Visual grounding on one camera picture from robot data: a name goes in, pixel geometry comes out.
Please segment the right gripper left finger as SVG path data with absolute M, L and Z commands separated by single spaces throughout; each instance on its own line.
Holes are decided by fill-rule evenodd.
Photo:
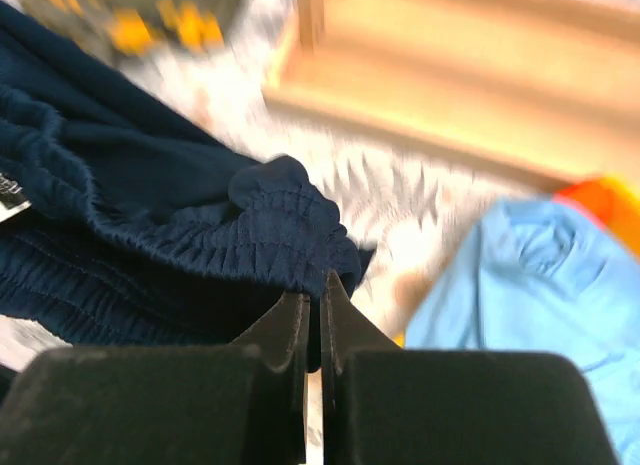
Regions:
M 65 347 L 1 404 L 5 464 L 300 464 L 310 305 L 286 294 L 224 346 Z

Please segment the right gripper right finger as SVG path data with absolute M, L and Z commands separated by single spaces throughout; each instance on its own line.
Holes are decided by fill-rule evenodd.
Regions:
M 612 464 L 589 388 L 549 353 L 396 345 L 330 274 L 319 305 L 328 464 Z

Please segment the navy blue shorts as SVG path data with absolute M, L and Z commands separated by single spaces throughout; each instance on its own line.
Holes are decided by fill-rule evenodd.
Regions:
M 70 344 L 221 344 L 372 254 L 289 156 L 261 163 L 1 8 L 1 312 Z

